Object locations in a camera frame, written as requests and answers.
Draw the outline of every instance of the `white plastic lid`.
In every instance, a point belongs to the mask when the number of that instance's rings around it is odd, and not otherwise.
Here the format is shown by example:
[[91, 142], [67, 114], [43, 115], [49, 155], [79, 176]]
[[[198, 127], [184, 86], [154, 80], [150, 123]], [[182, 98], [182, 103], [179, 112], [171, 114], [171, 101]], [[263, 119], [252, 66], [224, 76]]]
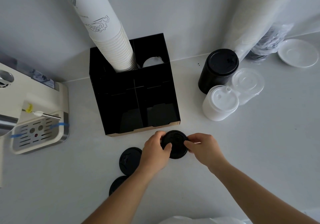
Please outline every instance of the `white plastic lid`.
[[211, 102], [220, 112], [230, 112], [237, 109], [239, 98], [228, 86], [217, 86], [211, 94]]
[[162, 61], [161, 57], [151, 57], [148, 58], [144, 63], [143, 63], [143, 68], [144, 67], [149, 67], [152, 65], [157, 65], [157, 64], [163, 64], [164, 62]]
[[264, 79], [258, 71], [242, 68], [232, 76], [232, 85], [240, 93], [257, 95], [264, 88]]

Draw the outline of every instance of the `espresso machine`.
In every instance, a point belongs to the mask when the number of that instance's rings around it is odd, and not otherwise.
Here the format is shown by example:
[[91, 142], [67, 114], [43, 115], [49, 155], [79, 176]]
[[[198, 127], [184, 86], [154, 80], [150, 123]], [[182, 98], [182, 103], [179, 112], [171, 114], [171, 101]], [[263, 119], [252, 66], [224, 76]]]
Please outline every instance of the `espresso machine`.
[[62, 143], [68, 136], [67, 87], [52, 80], [40, 82], [35, 73], [30, 76], [0, 61], [0, 141], [8, 141], [14, 154], [24, 154]]

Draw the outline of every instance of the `black lid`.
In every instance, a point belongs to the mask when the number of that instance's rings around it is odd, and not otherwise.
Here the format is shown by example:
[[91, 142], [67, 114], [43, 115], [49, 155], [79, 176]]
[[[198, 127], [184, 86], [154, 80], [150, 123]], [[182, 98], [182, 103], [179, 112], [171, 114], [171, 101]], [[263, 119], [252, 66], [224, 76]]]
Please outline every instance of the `black lid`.
[[206, 61], [210, 71], [220, 76], [228, 76], [239, 67], [237, 54], [230, 49], [218, 49], [212, 52]]
[[161, 147], [162, 149], [164, 149], [167, 144], [171, 143], [172, 149], [170, 158], [179, 159], [183, 157], [188, 151], [188, 148], [183, 144], [185, 140], [188, 140], [188, 138], [184, 133], [178, 130], [172, 130], [162, 137]]
[[109, 190], [109, 196], [117, 190], [117, 188], [122, 185], [122, 183], [124, 181], [126, 181], [126, 179], [128, 178], [128, 176], [121, 176], [121, 177], [118, 177], [115, 181], [113, 181], [113, 183], [111, 184], [110, 186], [110, 190]]
[[122, 173], [130, 176], [134, 173], [140, 163], [142, 150], [137, 147], [126, 149], [120, 156], [119, 167]]

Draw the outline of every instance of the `white shirt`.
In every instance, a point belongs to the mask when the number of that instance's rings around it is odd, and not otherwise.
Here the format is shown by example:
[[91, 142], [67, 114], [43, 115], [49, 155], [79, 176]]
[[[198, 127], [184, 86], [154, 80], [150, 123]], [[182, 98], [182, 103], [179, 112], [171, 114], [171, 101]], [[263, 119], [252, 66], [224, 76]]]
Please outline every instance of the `white shirt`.
[[166, 219], [159, 224], [245, 224], [244, 222], [232, 217], [206, 218], [193, 220], [184, 216], [174, 216]]

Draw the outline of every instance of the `brown edge of organizer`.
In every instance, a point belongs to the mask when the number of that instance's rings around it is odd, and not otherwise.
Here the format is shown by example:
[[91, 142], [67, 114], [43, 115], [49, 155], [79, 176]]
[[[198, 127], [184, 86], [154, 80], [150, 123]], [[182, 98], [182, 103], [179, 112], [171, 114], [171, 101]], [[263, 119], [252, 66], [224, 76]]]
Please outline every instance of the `brown edge of organizer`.
[[126, 134], [131, 134], [131, 133], [138, 133], [138, 132], [143, 132], [143, 131], [152, 130], [152, 129], [159, 129], [159, 128], [164, 128], [164, 127], [179, 125], [180, 123], [181, 123], [181, 121], [177, 121], [177, 122], [172, 122], [172, 123], [169, 123], [169, 124], [167, 124], [167, 125], [162, 125], [162, 126], [158, 126], [158, 127], [150, 126], [150, 127], [146, 127], [146, 128], [135, 129], [134, 131], [126, 132], [126, 133], [112, 133], [112, 134], [107, 134], [107, 136], [117, 137], [117, 136], [122, 136], [122, 135], [126, 135]]

